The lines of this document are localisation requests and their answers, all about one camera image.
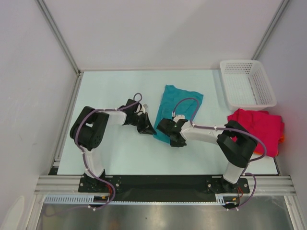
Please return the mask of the teal t shirt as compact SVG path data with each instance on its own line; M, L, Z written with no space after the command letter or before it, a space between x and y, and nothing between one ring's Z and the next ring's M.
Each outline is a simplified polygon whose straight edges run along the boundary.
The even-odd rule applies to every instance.
M181 100L186 98L193 99L187 99L181 102L175 109L176 105ZM174 109L175 115L184 115L186 119L193 120L195 116L193 113L195 111L198 111L202 104L202 101L203 94L199 92L178 89L174 85L166 85L154 123L156 135L154 135L153 137L161 142L169 144L169 137L157 129L159 122L163 118L172 119L172 112Z

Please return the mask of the white plastic perforated basket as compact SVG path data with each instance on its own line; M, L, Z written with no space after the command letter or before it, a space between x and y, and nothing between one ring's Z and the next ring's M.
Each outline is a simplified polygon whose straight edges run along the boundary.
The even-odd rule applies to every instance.
M228 108L232 111L264 110L277 105L271 83L257 60L224 60L220 62L221 82Z

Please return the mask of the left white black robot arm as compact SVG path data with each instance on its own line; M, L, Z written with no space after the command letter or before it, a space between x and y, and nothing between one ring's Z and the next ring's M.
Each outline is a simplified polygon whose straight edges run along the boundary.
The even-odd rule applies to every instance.
M106 128L112 125L132 125L140 134L156 134L146 106L140 100L128 99L125 105L116 109L84 107L70 130L70 138L81 151L84 164L80 192L113 192L111 183L105 179L101 156L95 151L103 140Z

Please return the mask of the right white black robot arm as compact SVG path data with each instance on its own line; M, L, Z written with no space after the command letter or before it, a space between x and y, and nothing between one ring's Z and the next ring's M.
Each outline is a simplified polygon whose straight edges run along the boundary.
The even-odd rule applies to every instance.
M225 126L198 126L179 115L162 119L157 129L169 137L172 147L186 146L192 140L217 144L228 160L221 178L221 186L227 193L238 188L238 180L260 141L234 120Z

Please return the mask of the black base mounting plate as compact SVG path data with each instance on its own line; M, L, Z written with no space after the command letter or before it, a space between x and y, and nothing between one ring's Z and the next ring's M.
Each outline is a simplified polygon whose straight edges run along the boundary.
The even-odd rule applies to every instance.
M109 175L105 176L105 179L115 188L115 196L119 195L124 198L162 196L171 200L183 199L186 201L188 197L198 198L208 194L247 195L250 193L248 181L245 178L238 180L237 189L230 193L225 192L221 186L221 176L219 175ZM82 193L98 194L103 192L85 191Z

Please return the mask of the folded red t shirt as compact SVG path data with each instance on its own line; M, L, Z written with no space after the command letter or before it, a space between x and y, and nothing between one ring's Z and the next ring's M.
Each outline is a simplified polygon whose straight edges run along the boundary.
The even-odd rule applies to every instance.
M237 109L227 117L235 120L249 133L258 137L265 145L277 145L279 138L284 135L284 122L279 115L271 115L267 111L251 111Z

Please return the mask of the folded orange t shirt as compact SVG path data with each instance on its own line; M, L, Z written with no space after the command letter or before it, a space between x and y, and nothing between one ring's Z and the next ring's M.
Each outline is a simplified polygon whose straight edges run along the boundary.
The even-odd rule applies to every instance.
M269 157L276 157L278 156L279 154L279 151L278 151L278 146L279 144L283 143L285 141L285 136L282 135L279 140L278 140L278 144L275 146L273 144L266 144L266 148L267 148L267 153L266 155L269 156ZM258 155L261 155L264 153L264 149L263 149L263 146L261 144L258 144L255 151L254 151L255 154L258 154Z

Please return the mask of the aluminium frame rail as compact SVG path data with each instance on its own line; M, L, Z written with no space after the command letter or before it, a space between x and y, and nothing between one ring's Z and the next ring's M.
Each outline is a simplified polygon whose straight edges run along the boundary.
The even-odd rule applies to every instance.
M43 175L36 184L35 195L76 195L81 175ZM290 176L251 176L245 177L250 188L256 185L256 196L295 196L296 191Z

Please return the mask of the left aluminium corner post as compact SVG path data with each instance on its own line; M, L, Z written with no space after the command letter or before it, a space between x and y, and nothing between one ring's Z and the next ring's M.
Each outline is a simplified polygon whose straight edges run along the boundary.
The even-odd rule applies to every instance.
M57 26L57 23L55 21L55 19L53 18L51 11L49 10L47 4L45 3L44 0L35 0L38 8L40 9L43 17L45 18L49 28L51 29L51 32L53 33L58 45L60 46L64 56L66 57L69 65L71 66L71 68L73 69L74 73L79 76L80 74L80 70L76 64L75 59L72 56L72 53L59 29L59 27Z

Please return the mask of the aluminium corner post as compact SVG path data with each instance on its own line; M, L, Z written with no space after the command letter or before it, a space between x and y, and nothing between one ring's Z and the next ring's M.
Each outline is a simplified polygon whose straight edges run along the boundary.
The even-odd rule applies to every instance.
M51 29L51 32L53 33L58 45L60 46L64 56L66 57L69 65L71 66L71 68L73 69L74 73L79 76L80 74L80 70L76 64L75 59L72 56L72 53L59 29L59 27L57 26L57 23L55 21L55 19L53 18L51 11L49 10L47 4L45 3L44 0L35 0L38 8L40 9L43 17L45 18L49 28Z
M291 0L282 0L279 4L276 12L274 13L270 23L268 24L255 52L252 55L252 60L258 60L261 57L261 54L263 53L267 43L269 42L271 36L273 35L273 32L277 28L279 22L281 21L283 15L287 11L287 8L291 4Z

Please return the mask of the right aluminium corner post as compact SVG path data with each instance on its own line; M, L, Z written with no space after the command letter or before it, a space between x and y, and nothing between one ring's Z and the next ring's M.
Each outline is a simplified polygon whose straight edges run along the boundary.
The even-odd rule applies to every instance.
M252 55L252 60L258 60L261 57L261 54L263 53L267 43L269 42L271 36L273 35L273 32L277 28L279 22L281 21L283 15L287 11L287 8L291 4L291 0L282 0L279 4L276 12L274 13L270 23L268 24L255 52Z

